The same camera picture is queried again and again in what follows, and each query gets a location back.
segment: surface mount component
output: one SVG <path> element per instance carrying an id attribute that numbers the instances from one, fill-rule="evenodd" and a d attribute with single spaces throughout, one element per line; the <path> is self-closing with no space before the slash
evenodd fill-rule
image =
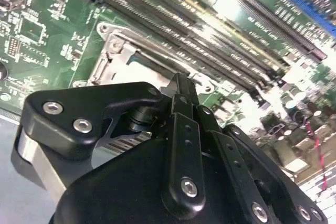
<path id="1" fill-rule="evenodd" d="M 11 12 L 25 5 L 25 0 L 0 0 L 0 10 Z"/>

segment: integrated circuit chip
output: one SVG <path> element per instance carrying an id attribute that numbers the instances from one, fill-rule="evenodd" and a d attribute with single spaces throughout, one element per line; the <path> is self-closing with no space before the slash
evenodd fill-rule
<path id="1" fill-rule="evenodd" d="M 39 42 L 42 36 L 42 31 L 43 28 L 41 26 L 35 22 L 23 18 L 20 31 L 21 35 L 34 42 Z"/>

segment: mounting hole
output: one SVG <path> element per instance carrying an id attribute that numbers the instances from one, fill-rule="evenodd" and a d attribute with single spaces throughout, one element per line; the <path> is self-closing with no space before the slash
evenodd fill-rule
<path id="1" fill-rule="evenodd" d="M 241 168 L 241 167 L 242 167 L 242 166 L 240 165 L 240 162 L 238 162 L 238 161 L 234 161 L 233 163 L 235 164 L 235 166 L 236 166 L 237 168 Z"/>
<path id="2" fill-rule="evenodd" d="M 192 146 L 192 142 L 190 141 L 190 140 L 185 140 L 184 141 L 184 144 L 186 145 L 186 146 Z"/>
<path id="3" fill-rule="evenodd" d="M 205 89 L 204 89 L 205 92 L 211 92 L 211 90 L 212 90 L 212 88 L 209 87 L 209 86 L 206 86 Z"/>
<path id="4" fill-rule="evenodd" d="M 188 132 L 191 131 L 191 127 L 190 127 L 189 125 L 186 125 L 186 126 L 184 126 L 184 127 L 185 127 L 185 130 L 186 130 L 186 131 L 188 131 Z"/>
<path id="5" fill-rule="evenodd" d="M 104 33 L 107 32 L 107 26 L 106 25 L 102 25 L 102 26 L 100 26 L 99 30 L 100 30 L 101 33 L 104 34 Z"/>

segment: small hole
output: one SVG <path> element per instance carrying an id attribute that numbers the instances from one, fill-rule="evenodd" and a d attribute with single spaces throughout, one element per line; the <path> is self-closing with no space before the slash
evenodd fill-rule
<path id="1" fill-rule="evenodd" d="M 184 127 L 185 127 L 185 130 L 186 130 L 186 131 L 188 131 L 188 132 L 191 131 L 191 127 L 190 127 L 189 125 L 186 125 L 186 126 L 184 126 Z"/>
<path id="2" fill-rule="evenodd" d="M 88 127 L 88 124 L 85 123 L 85 122 L 80 122 L 80 123 L 78 124 L 78 126 L 79 126 L 80 128 L 82 128 L 82 129 L 86 129 L 86 128 Z"/>
<path id="3" fill-rule="evenodd" d="M 51 110 L 51 111 L 56 111 L 56 110 L 58 110 L 58 107 L 54 104 L 50 104 L 50 105 L 48 105 L 48 109 Z"/>
<path id="4" fill-rule="evenodd" d="M 185 140 L 185 141 L 184 141 L 184 144 L 185 144 L 186 146 L 191 146 L 191 145 L 192 145 L 192 142 L 191 142 L 190 140 Z"/>
<path id="5" fill-rule="evenodd" d="M 238 168 L 241 168 L 241 167 L 242 167 L 238 161 L 234 161 L 233 163 L 234 163 L 235 166 L 237 166 Z"/>

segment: silver screw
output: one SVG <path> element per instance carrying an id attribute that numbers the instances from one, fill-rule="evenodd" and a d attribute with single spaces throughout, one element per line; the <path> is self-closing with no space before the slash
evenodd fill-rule
<path id="1" fill-rule="evenodd" d="M 310 210 L 318 220 L 322 221 L 322 216 L 319 212 L 317 212 L 314 208 L 310 208 Z"/>
<path id="2" fill-rule="evenodd" d="M 266 223 L 268 221 L 267 213 L 260 204 L 253 202 L 252 211 L 261 222 Z"/>
<path id="3" fill-rule="evenodd" d="M 107 32 L 107 26 L 106 25 L 102 25 L 102 26 L 99 27 L 99 30 L 100 30 L 101 33 L 104 34 L 104 33 Z"/>
<path id="4" fill-rule="evenodd" d="M 62 113 L 63 107 L 57 102 L 46 102 L 43 104 L 43 110 L 50 115 L 58 115 Z"/>
<path id="5" fill-rule="evenodd" d="M 92 131 L 92 124 L 85 119 L 77 119 L 72 125 L 73 128 L 80 133 L 89 133 Z"/>
<path id="6" fill-rule="evenodd" d="M 184 102 L 184 103 L 187 103 L 187 100 L 185 97 L 180 97 L 181 101 Z"/>
<path id="7" fill-rule="evenodd" d="M 205 112 L 205 114 L 210 115 L 211 111 L 207 108 L 207 107 L 203 107 L 203 111 Z"/>
<path id="8" fill-rule="evenodd" d="M 150 89 L 148 89 L 148 91 L 149 91 L 151 94 L 153 94 L 153 95 L 157 95 L 157 94 L 158 94 L 155 88 L 150 88 Z"/>
<path id="9" fill-rule="evenodd" d="M 237 127 L 234 127 L 234 128 L 232 129 L 232 131 L 233 131 L 233 133 L 235 133 L 236 135 L 240 135 L 240 131 L 239 131 L 239 129 L 238 129 Z"/>
<path id="10" fill-rule="evenodd" d="M 198 193 L 195 183 L 188 178 L 184 178 L 181 181 L 181 188 L 182 191 L 191 198 L 195 198 Z"/>
<path id="11" fill-rule="evenodd" d="M 122 48 L 122 45 L 123 45 L 122 42 L 120 42 L 120 41 L 118 41 L 118 40 L 116 40 L 116 39 L 112 39 L 112 40 L 110 41 L 110 46 L 109 46 L 109 48 L 111 49 L 112 52 L 119 52 L 120 49 Z"/>
<path id="12" fill-rule="evenodd" d="M 310 221 L 311 218 L 309 213 L 302 206 L 298 206 L 298 209 L 302 217 L 304 217 L 307 221 Z"/>

